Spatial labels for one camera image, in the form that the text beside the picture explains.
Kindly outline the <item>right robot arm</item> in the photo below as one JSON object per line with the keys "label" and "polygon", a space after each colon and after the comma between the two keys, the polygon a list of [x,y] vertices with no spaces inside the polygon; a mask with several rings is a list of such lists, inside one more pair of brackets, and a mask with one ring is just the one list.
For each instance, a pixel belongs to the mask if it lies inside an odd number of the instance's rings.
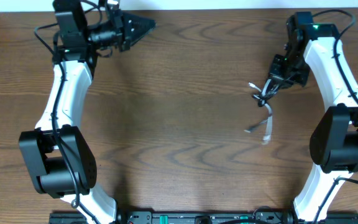
{"label": "right robot arm", "polygon": [[345,182],[358,185],[358,84],[342,49],[335,24],[316,23],[312,12],[296,12],[286,22],[285,55],[276,55],[268,73],[267,96],[294,84],[305,86],[310,74],[318,84],[324,115],[310,137],[313,161],[301,192],[284,223],[348,222],[329,217],[328,208]]}

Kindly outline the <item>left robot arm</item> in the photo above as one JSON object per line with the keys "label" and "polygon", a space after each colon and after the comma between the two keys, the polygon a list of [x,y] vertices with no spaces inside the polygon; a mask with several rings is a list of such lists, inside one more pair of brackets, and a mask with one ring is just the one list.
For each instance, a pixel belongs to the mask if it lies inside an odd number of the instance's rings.
{"label": "left robot arm", "polygon": [[54,80],[45,110],[19,148],[36,192],[68,202],[83,223],[127,223],[126,214],[97,182],[96,159],[81,131],[88,88],[99,58],[129,50],[155,29],[153,19],[124,12],[118,1],[91,7],[99,19],[88,24],[81,1],[54,1],[58,31],[48,50]]}

